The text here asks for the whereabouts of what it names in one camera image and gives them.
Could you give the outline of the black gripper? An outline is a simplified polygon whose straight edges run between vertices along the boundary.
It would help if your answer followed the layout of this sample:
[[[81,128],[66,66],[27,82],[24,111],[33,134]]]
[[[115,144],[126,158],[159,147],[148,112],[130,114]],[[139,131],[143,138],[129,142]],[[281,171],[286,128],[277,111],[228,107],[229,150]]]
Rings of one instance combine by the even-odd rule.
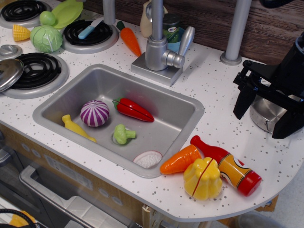
[[[304,98],[304,35],[298,37],[279,65],[264,65],[251,60],[243,62],[243,69],[234,79],[240,93],[233,113],[241,119],[253,103],[259,84],[269,83],[286,95]],[[272,137],[284,139],[304,127],[304,115],[286,111],[275,124]]]

